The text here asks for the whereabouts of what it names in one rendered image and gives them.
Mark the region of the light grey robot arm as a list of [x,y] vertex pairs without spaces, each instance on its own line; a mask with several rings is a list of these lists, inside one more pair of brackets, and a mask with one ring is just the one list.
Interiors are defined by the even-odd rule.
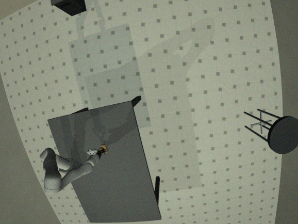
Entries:
[[50,195],[56,194],[72,181],[91,172],[93,166],[99,160],[99,156],[96,154],[97,151],[97,149],[88,150],[87,153],[91,156],[87,159],[87,161],[85,161],[81,166],[71,169],[63,178],[61,178],[58,168],[68,170],[71,163],[67,159],[55,154],[53,149],[46,148],[40,154],[40,159],[43,161],[43,170],[45,172],[44,191]]

